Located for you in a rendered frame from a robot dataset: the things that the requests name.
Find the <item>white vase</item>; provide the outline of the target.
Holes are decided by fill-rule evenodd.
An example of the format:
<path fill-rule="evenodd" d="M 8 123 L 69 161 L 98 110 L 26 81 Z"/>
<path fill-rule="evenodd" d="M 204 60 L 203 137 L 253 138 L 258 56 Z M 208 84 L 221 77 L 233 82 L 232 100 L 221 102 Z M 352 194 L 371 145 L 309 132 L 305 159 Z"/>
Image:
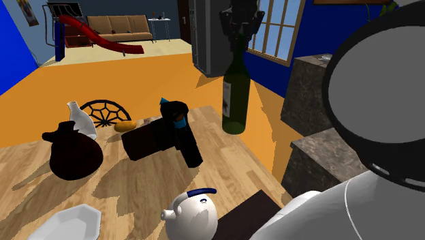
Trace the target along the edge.
<path fill-rule="evenodd" d="M 74 130 L 95 140 L 97 131 L 92 118 L 80 109 L 76 101 L 68 102 L 67 106 L 70 111 L 69 120 L 75 122 Z"/>

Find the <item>yellow bread roll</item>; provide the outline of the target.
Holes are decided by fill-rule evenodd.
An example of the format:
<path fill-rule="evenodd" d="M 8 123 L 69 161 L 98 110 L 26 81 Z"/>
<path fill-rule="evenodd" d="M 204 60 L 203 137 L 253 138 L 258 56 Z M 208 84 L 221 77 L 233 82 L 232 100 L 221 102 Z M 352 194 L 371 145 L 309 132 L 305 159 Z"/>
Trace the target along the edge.
<path fill-rule="evenodd" d="M 128 132 L 137 127 L 136 121 L 121 121 L 114 126 L 116 132 Z"/>

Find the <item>colourful wall picture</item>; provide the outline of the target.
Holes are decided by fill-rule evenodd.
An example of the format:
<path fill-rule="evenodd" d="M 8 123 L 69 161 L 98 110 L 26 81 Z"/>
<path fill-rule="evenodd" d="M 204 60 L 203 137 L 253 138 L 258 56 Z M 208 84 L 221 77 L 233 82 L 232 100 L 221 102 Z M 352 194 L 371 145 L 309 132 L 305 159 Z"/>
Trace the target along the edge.
<path fill-rule="evenodd" d="M 32 7 L 30 6 L 28 0 L 16 0 L 18 3 L 18 6 L 22 10 L 22 13 L 25 17 L 25 19 L 28 22 L 28 25 L 30 27 L 34 27 L 36 25 L 39 25 L 37 18 L 35 17 L 35 14 L 32 10 Z"/>

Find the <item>dark marble counter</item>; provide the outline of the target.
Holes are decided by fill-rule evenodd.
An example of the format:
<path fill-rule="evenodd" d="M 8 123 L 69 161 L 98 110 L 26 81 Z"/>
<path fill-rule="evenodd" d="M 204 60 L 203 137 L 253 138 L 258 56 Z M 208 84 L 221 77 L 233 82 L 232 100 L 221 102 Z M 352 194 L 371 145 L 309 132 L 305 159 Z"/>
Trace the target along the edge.
<path fill-rule="evenodd" d="M 294 59 L 281 120 L 302 135 L 291 142 L 292 153 L 281 185 L 295 198 L 323 192 L 367 171 L 356 152 L 333 128 L 323 105 L 322 78 L 331 54 Z"/>

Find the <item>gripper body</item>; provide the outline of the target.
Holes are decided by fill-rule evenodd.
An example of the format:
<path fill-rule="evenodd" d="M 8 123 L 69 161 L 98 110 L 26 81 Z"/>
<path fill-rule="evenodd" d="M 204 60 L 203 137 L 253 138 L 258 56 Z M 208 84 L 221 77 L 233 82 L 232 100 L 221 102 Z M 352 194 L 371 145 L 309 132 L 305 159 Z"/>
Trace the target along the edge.
<path fill-rule="evenodd" d="M 232 33 L 257 33 L 257 0 L 231 0 L 232 17 L 230 27 Z"/>

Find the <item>white angular plate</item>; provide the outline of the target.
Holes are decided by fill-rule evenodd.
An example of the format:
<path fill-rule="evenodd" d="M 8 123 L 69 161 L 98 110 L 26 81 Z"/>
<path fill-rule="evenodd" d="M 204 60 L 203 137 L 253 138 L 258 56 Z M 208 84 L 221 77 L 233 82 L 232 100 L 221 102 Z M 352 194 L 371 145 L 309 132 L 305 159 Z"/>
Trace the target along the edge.
<path fill-rule="evenodd" d="M 81 204 L 55 213 L 27 240 L 97 240 L 101 211 Z"/>

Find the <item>green wine bottle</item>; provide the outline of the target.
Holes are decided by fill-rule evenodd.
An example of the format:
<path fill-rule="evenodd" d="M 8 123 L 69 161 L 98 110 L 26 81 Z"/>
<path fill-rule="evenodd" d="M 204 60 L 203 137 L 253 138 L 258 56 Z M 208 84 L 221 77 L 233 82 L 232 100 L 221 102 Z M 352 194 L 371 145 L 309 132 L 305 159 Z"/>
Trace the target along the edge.
<path fill-rule="evenodd" d="M 246 127 L 251 77 L 243 60 L 244 35 L 239 34 L 234 43 L 233 59 L 223 76 L 222 128 L 237 135 Z"/>

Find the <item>green plant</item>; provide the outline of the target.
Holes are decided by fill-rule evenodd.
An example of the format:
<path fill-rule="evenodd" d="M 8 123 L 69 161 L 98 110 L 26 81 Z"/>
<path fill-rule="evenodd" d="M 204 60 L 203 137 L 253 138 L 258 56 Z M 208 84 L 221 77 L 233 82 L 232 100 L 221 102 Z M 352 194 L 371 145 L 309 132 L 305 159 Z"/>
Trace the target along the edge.
<path fill-rule="evenodd" d="M 375 19 L 376 17 L 380 17 L 391 12 L 398 11 L 400 9 L 399 4 L 397 4 L 394 0 L 388 0 L 387 2 L 381 4 L 379 13 L 375 13 L 375 15 L 373 15 L 373 12 L 371 11 L 373 4 L 365 3 L 364 5 L 366 6 L 367 17 L 365 18 L 365 20 L 367 22 L 372 21 L 372 19 Z"/>

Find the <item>wooden table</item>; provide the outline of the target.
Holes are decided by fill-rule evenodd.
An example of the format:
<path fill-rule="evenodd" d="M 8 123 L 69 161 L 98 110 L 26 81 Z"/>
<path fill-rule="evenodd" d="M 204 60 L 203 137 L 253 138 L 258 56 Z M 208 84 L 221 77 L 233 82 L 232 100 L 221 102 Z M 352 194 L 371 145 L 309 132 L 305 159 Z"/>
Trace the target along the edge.
<path fill-rule="evenodd" d="M 27 240 L 56 212 L 88 204 L 101 212 L 99 240 L 166 240 L 160 213 L 179 194 L 215 188 L 223 216 L 258 191 L 278 207 L 290 195 L 238 136 L 222 131 L 211 106 L 189 111 L 203 162 L 188 168 L 168 149 L 138 161 L 127 157 L 112 127 L 98 131 L 104 161 L 92 175 L 64 181 L 50 171 L 50 143 L 39 140 L 0 149 L 0 240 Z"/>

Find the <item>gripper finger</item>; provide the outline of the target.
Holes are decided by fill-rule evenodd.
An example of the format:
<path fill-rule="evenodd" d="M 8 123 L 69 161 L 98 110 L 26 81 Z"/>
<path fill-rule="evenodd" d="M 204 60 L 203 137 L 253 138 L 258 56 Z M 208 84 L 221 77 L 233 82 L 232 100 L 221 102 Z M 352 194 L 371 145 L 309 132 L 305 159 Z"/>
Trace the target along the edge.
<path fill-rule="evenodd" d="M 265 11 L 258 10 L 254 13 L 252 17 L 252 21 L 250 23 L 251 26 L 251 35 L 257 34 L 259 31 L 259 27 L 263 21 L 263 18 L 265 16 Z"/>
<path fill-rule="evenodd" d="M 232 9 L 228 8 L 226 10 L 219 12 L 219 18 L 221 21 L 221 28 L 223 30 L 223 34 L 226 36 L 231 36 L 233 33 L 232 30 Z"/>

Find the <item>grey refrigerator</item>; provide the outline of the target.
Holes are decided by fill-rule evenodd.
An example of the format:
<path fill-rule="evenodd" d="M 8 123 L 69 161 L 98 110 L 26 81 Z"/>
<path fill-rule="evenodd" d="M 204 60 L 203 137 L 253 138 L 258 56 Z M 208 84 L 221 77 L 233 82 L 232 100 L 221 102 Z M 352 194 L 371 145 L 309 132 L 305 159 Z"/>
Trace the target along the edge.
<path fill-rule="evenodd" d="M 232 62 L 230 42 L 223 34 L 219 13 L 231 0 L 188 0 L 193 65 L 206 77 L 218 77 Z"/>

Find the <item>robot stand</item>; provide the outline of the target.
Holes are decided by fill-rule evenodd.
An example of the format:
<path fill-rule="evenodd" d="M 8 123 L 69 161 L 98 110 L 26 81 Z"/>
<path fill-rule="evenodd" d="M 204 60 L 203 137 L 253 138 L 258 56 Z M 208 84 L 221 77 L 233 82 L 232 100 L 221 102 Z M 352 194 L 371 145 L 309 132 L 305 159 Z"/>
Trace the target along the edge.
<path fill-rule="evenodd" d="M 219 219 L 212 240 L 249 240 L 279 210 L 280 206 L 260 190 Z"/>

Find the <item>red slide with frame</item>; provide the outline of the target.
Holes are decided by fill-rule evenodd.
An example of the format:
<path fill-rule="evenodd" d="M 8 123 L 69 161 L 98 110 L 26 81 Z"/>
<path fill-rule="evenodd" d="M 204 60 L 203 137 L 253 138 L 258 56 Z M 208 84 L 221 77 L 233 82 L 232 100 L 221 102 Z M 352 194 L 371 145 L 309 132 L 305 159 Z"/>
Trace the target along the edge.
<path fill-rule="evenodd" d="M 52 40 L 51 44 L 47 40 L 47 13 L 46 8 L 50 12 L 52 19 Z M 45 22 L 45 42 L 55 49 L 55 61 L 60 62 L 65 57 L 65 34 L 66 27 L 73 28 L 76 35 L 69 35 L 69 38 L 82 38 L 82 44 L 77 42 L 76 46 L 92 46 L 94 44 L 112 50 L 114 52 L 122 53 L 125 56 L 128 54 L 144 54 L 144 49 L 141 45 L 127 45 L 112 42 L 103 38 L 98 31 L 92 29 L 86 18 L 81 12 L 78 2 L 58 2 L 46 3 L 42 6 Z"/>

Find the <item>black blocky object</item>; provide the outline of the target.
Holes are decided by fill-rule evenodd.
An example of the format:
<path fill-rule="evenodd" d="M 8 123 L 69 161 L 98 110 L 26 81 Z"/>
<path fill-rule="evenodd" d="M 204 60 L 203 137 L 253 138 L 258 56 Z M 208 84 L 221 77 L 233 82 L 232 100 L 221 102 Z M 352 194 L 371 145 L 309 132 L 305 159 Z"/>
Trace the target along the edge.
<path fill-rule="evenodd" d="M 151 121 L 121 136 L 123 147 L 132 161 L 137 161 L 159 151 L 175 147 L 180 149 L 177 138 L 164 118 Z"/>

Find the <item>small white side table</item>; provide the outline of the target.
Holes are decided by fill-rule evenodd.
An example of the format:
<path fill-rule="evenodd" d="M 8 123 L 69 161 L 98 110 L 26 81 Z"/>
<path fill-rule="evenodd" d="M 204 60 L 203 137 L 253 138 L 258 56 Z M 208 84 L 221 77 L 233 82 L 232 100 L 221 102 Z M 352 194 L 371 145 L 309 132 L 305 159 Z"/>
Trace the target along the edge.
<path fill-rule="evenodd" d="M 162 15 L 155 17 L 155 13 L 153 12 L 153 17 L 147 19 L 150 27 L 151 27 L 151 33 L 153 36 L 153 42 L 157 42 L 156 33 L 155 33 L 155 23 L 163 23 L 165 30 L 166 30 L 166 37 L 168 41 L 170 41 L 170 30 L 169 30 L 169 22 L 171 21 L 170 18 L 166 18 L 165 12 L 162 12 Z"/>

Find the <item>window with wooden frame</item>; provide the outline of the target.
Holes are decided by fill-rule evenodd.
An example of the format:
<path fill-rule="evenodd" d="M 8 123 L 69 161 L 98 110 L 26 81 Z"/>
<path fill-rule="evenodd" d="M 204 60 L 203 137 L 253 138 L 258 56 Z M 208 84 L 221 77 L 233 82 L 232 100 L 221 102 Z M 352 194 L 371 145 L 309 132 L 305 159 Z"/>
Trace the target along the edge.
<path fill-rule="evenodd" d="M 289 67 L 306 0 L 257 0 L 265 17 L 248 52 Z"/>

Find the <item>brown sofa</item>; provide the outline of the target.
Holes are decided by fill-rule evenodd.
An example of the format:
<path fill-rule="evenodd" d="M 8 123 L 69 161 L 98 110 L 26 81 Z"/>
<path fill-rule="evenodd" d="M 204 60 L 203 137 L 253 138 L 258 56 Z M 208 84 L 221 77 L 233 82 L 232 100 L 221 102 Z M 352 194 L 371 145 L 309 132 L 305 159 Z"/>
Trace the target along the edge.
<path fill-rule="evenodd" d="M 87 22 L 94 32 L 111 42 L 153 40 L 145 15 L 88 16 Z"/>

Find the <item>dark brown round jug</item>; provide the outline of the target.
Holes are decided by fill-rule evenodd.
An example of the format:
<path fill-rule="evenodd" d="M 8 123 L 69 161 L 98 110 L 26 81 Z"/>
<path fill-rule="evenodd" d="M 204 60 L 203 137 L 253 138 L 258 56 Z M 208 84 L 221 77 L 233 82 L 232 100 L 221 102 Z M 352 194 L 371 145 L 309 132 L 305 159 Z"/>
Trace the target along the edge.
<path fill-rule="evenodd" d="M 59 178 L 73 181 L 94 173 L 103 162 L 99 144 L 74 129 L 74 121 L 58 124 L 57 130 L 44 132 L 42 139 L 52 143 L 49 166 Z"/>

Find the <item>dark door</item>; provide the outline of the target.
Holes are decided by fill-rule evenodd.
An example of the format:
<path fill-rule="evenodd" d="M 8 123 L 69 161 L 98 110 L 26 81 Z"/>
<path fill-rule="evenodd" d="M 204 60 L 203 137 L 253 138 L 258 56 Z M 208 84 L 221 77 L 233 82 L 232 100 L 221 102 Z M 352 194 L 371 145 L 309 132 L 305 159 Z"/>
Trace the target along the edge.
<path fill-rule="evenodd" d="M 189 0 L 177 0 L 180 38 L 191 44 L 191 27 L 189 16 Z"/>

